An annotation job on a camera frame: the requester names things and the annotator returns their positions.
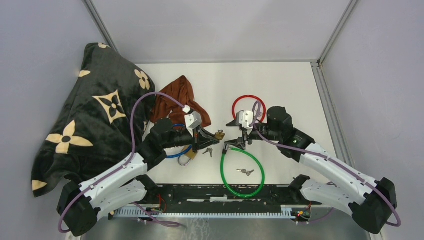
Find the small silver key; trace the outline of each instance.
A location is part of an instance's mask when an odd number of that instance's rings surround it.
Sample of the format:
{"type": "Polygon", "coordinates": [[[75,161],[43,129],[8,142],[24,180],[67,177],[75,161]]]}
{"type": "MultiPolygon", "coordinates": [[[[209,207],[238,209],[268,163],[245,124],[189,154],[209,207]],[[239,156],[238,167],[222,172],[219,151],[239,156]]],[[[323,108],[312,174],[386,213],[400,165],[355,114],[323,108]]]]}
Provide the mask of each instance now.
{"type": "Polygon", "coordinates": [[[210,157],[212,158],[212,151],[213,151],[213,149],[211,147],[208,147],[203,154],[206,154],[207,152],[209,152],[210,153],[210,157]]]}
{"type": "Polygon", "coordinates": [[[250,176],[255,170],[253,169],[252,171],[246,171],[246,175],[250,176]]]}
{"type": "Polygon", "coordinates": [[[242,174],[245,174],[248,172],[246,169],[237,169],[237,171],[241,172],[242,174]]]}

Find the red cable lock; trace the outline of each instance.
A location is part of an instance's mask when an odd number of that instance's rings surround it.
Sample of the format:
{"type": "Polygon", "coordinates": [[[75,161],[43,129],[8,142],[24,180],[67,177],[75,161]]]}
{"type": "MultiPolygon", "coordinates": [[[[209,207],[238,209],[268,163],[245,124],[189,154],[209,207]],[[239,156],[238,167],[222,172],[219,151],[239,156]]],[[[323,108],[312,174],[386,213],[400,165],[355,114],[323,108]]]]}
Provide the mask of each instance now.
{"type": "Polygon", "coordinates": [[[265,120],[265,116],[267,115],[267,107],[265,106],[265,103],[264,103],[264,101],[262,101],[262,99],[260,99],[259,97],[257,97],[257,96],[255,96],[255,95],[243,95],[243,96],[241,96],[241,97],[239,97],[239,98],[237,98],[235,101],[234,101],[234,103],[232,104],[232,117],[234,118],[234,119],[236,119],[236,105],[237,105],[237,103],[240,101],[240,100],[242,100],[242,99],[247,99],[247,98],[250,98],[250,99],[256,99],[256,100],[258,100],[261,104],[262,104],[262,107],[263,107],[263,114],[262,114],[262,118],[260,119],[260,121],[261,122],[263,122],[264,120],[265,120]]]}

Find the monogram flower pattern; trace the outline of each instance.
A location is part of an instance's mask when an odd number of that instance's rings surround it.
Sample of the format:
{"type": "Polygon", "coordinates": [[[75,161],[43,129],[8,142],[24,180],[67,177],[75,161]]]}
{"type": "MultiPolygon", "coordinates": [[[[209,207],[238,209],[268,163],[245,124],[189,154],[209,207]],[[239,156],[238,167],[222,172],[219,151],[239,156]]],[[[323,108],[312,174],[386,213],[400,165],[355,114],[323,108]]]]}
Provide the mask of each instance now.
{"type": "Polygon", "coordinates": [[[110,124],[112,124],[116,119],[126,117],[119,98],[118,90],[109,95],[92,97],[95,98],[101,104],[104,111],[106,111],[110,124]]]}
{"type": "Polygon", "coordinates": [[[74,136],[75,120],[72,120],[63,130],[63,134],[53,133],[47,136],[46,141],[57,144],[57,154],[68,154],[69,146],[92,147],[93,144],[80,136],[74,136]]]}
{"type": "Polygon", "coordinates": [[[150,82],[149,82],[149,78],[147,77],[147,75],[145,74],[144,71],[139,71],[139,70],[134,70],[135,75],[137,75],[137,77],[140,79],[138,82],[140,83],[140,86],[142,89],[150,89],[150,82]]]}
{"type": "Polygon", "coordinates": [[[47,185],[47,183],[43,181],[39,181],[39,180],[32,180],[31,185],[32,185],[32,190],[35,191],[35,190],[44,188],[47,185]]]}
{"type": "Polygon", "coordinates": [[[108,45],[106,45],[106,44],[104,44],[104,43],[101,43],[101,42],[99,42],[99,43],[98,43],[98,46],[99,46],[101,49],[110,48],[110,46],[108,46],[108,45]]]}
{"type": "Polygon", "coordinates": [[[89,75],[90,73],[92,73],[91,71],[86,71],[86,70],[82,70],[79,72],[79,76],[80,78],[89,75]]]}

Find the white table surface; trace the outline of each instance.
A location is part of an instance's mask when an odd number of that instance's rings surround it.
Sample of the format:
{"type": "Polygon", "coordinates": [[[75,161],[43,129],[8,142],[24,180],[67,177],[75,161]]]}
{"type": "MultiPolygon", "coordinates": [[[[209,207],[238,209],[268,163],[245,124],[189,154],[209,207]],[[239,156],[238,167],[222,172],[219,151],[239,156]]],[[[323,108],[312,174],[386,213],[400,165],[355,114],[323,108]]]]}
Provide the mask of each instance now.
{"type": "MultiPolygon", "coordinates": [[[[222,184],[220,160],[224,141],[241,135],[237,127],[225,127],[233,120],[231,107],[242,95],[256,95],[266,107],[286,107],[296,128],[310,135],[330,154],[335,151],[330,136],[317,85],[308,62],[262,62],[262,63],[178,63],[178,64],[139,64],[154,81],[160,91],[170,82],[185,75],[191,82],[195,101],[208,113],[212,125],[206,129],[215,133],[224,130],[225,138],[212,146],[212,158],[202,150],[185,167],[178,165],[177,159],[165,159],[148,172],[157,184],[222,184]]],[[[251,110],[254,99],[241,100],[236,112],[251,110]]],[[[176,154],[180,148],[169,149],[176,154]]],[[[277,148],[263,141],[253,141],[247,151],[262,163],[265,171],[265,184],[290,184],[300,174],[323,183],[328,180],[316,171],[282,155],[277,148]]],[[[225,158],[225,177],[230,184],[259,184],[261,172],[248,156],[228,151],[225,158]],[[236,169],[254,172],[250,176],[236,169]]]]}

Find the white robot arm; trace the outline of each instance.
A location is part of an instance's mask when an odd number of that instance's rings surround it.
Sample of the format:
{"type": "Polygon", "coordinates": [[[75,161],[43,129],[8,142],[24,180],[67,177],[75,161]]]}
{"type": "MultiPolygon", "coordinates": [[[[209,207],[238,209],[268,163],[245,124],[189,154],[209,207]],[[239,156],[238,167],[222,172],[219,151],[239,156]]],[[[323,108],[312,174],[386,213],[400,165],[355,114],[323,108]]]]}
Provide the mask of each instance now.
{"type": "Polygon", "coordinates": [[[141,201],[147,190],[136,177],[160,164],[167,156],[164,149],[192,145],[196,153],[220,142],[215,134],[201,127],[199,113],[188,106],[183,110],[188,113],[185,130],[176,131],[170,119],[161,119],[135,152],[118,164],[79,185],[69,182],[64,186],[57,212],[74,236],[83,235],[110,212],[141,201]]]}
{"type": "Polygon", "coordinates": [[[352,216],[353,220],[370,233],[378,234],[385,224],[400,226],[395,185],[388,179],[377,181],[331,156],[313,138],[294,128],[292,117],[284,107],[274,106],[267,111],[267,123],[255,123],[252,111],[241,111],[227,127],[239,127],[242,136],[225,144],[246,149],[253,140],[277,146],[288,158],[308,166],[334,185],[317,182],[300,175],[290,188],[306,200],[326,204],[352,216]],[[395,214],[398,224],[387,222],[395,214]]]}

